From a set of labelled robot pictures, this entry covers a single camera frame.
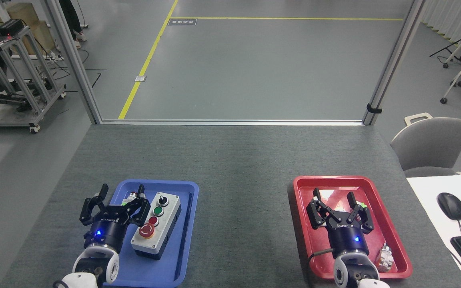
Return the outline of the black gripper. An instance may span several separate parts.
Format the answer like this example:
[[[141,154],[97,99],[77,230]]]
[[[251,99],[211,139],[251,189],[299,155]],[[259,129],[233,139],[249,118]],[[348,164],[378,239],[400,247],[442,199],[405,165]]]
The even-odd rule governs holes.
[[[135,199],[121,206],[105,206],[104,200],[108,190],[108,185],[103,184],[99,193],[85,199],[79,220],[84,226],[91,226],[84,234],[84,248],[105,246],[119,254],[128,225],[142,227],[151,206],[145,197],[144,185],[139,185]],[[95,206],[99,208],[99,212],[93,217],[92,211]]]
[[[338,222],[338,217],[330,207],[321,200],[319,188],[313,190],[313,200],[306,206],[311,227],[316,230],[326,221],[326,230],[332,255],[336,259],[343,253],[359,251],[369,255],[364,235],[374,230],[371,220],[370,209],[360,201],[357,201],[353,192],[347,194],[347,200],[352,211],[346,218],[346,224]]]

